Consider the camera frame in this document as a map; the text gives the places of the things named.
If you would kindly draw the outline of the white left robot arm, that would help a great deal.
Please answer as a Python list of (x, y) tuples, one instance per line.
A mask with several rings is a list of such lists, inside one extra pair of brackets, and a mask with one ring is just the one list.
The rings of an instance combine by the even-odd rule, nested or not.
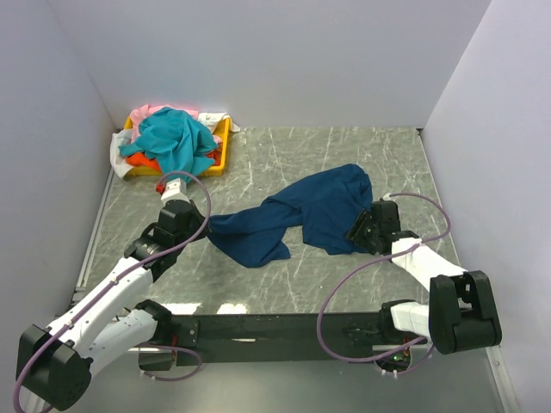
[(30, 391), (46, 411), (64, 411), (80, 399), (91, 380), (130, 348), (158, 348), (185, 353), (201, 367), (201, 356), (177, 344), (171, 312), (150, 299), (138, 303), (122, 320), (116, 315), (128, 299), (144, 292), (177, 261), (182, 250), (207, 235), (209, 213), (183, 198), (169, 200), (123, 257), (90, 293), (46, 328), (28, 327), (19, 340), (15, 411), (20, 393)]

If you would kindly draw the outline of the dark blue t-shirt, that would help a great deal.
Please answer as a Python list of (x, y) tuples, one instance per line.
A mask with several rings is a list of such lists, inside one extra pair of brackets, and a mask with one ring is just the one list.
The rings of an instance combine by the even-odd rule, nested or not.
[(361, 211), (373, 201), (368, 174), (358, 165), (307, 176), (263, 200), (260, 206), (209, 219), (209, 241), (246, 268), (290, 257), (283, 237), (299, 226), (306, 245), (329, 255), (365, 250), (346, 239)]

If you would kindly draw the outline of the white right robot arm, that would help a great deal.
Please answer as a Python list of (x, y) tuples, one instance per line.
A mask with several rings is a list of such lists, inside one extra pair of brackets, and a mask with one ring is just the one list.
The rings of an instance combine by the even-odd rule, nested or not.
[(388, 302), (381, 307), (378, 333), (396, 343), (407, 332), (423, 336), (441, 354), (490, 348), (503, 333), (489, 277), (438, 255), (420, 236), (401, 228), (398, 205), (388, 198), (371, 204), (346, 234), (356, 247), (384, 256), (429, 293), (429, 303)]

